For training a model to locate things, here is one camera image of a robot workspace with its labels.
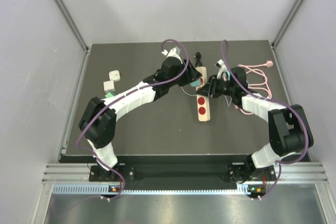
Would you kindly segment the beige wooden power strip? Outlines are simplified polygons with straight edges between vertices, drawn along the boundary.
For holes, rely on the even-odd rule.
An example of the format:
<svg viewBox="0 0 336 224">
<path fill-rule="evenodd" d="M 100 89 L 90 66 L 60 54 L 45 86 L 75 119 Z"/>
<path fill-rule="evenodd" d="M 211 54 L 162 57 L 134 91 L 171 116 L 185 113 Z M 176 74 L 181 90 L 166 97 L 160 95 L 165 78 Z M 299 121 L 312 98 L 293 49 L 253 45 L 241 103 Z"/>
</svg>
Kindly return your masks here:
<svg viewBox="0 0 336 224">
<path fill-rule="evenodd" d="M 206 67 L 196 67 L 196 70 L 202 74 L 200 81 L 201 84 L 196 87 L 196 91 L 200 90 L 207 81 L 207 72 Z M 209 99 L 206 96 L 203 95 L 196 95 L 196 101 L 197 101 L 197 114 L 198 114 L 198 120 L 200 122 L 207 122 L 211 119 L 210 115 L 210 107 L 209 107 Z"/>
</svg>

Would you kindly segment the white square plug adapter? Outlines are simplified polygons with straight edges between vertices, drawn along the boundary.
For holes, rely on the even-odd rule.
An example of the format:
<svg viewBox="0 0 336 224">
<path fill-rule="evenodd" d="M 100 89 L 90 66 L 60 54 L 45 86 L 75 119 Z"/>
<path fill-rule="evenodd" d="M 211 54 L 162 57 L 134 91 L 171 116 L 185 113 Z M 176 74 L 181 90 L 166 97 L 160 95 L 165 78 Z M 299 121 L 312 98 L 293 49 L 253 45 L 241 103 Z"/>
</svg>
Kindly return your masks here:
<svg viewBox="0 0 336 224">
<path fill-rule="evenodd" d="M 119 70 L 114 70 L 109 72 L 109 79 L 113 82 L 118 82 L 121 79 L 121 74 Z"/>
</svg>

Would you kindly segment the white cube charger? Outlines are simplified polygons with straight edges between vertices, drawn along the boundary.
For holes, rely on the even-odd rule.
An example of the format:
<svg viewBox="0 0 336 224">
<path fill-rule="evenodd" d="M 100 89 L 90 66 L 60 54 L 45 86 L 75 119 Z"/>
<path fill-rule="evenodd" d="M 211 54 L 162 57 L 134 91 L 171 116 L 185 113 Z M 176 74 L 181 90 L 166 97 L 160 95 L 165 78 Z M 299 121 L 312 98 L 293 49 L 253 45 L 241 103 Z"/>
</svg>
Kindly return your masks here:
<svg viewBox="0 0 336 224">
<path fill-rule="evenodd" d="M 105 81 L 103 83 L 103 88 L 105 93 L 115 92 L 114 81 L 113 80 Z"/>
</svg>

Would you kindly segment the green plug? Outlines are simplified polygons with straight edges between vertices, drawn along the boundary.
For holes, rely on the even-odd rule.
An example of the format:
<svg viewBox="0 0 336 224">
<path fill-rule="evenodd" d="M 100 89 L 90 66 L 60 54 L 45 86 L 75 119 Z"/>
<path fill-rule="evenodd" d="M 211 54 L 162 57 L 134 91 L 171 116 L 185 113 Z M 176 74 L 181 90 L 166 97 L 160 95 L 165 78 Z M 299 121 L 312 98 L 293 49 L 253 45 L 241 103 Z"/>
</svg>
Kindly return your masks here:
<svg viewBox="0 0 336 224">
<path fill-rule="evenodd" d="M 105 94 L 105 98 L 111 98 L 111 97 L 115 97 L 115 93 L 113 91 L 110 91 L 108 93 Z"/>
</svg>

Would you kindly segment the teal plug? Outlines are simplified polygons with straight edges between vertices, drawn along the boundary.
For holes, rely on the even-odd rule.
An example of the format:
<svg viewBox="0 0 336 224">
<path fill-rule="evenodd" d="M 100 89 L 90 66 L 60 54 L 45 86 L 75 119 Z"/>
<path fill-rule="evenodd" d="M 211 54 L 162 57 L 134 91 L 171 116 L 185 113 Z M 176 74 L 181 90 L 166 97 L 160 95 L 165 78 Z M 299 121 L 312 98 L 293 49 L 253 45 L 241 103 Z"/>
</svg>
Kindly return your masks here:
<svg viewBox="0 0 336 224">
<path fill-rule="evenodd" d="M 190 83 L 191 87 L 199 87 L 202 84 L 202 80 L 198 79 L 196 81 L 193 81 L 192 83 Z"/>
</svg>

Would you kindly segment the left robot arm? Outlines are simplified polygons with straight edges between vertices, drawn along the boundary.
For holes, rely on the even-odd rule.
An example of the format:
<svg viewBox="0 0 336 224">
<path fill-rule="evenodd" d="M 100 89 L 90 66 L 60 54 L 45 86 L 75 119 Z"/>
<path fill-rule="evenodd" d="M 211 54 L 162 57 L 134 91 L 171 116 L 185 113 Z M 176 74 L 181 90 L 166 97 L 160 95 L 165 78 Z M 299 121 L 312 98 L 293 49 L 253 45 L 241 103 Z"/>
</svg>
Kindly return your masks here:
<svg viewBox="0 0 336 224">
<path fill-rule="evenodd" d="M 92 147 L 103 177 L 114 180 L 119 174 L 118 159 L 112 146 L 117 121 L 134 109 L 168 94 L 171 87 L 198 82 L 201 76 L 189 61 L 168 57 L 160 69 L 135 87 L 114 97 L 102 100 L 94 97 L 89 101 L 79 122 L 80 136 L 84 136 Z"/>
</svg>

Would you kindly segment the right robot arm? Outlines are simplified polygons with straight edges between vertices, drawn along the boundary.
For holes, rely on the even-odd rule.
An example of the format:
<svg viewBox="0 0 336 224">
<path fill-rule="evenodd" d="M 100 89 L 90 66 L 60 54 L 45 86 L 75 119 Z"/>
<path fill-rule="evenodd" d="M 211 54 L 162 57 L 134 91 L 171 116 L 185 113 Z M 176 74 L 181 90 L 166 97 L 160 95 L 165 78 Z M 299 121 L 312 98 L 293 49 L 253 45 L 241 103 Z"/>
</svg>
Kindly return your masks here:
<svg viewBox="0 0 336 224">
<path fill-rule="evenodd" d="M 239 109 L 268 123 L 269 143 L 245 158 L 243 177 L 239 179 L 241 183 L 247 178 L 258 179 L 264 174 L 264 168 L 286 156 L 305 152 L 314 144 L 303 107 L 298 104 L 279 104 L 252 90 L 242 67 L 211 75 L 196 93 L 208 98 L 229 96 Z"/>
</svg>

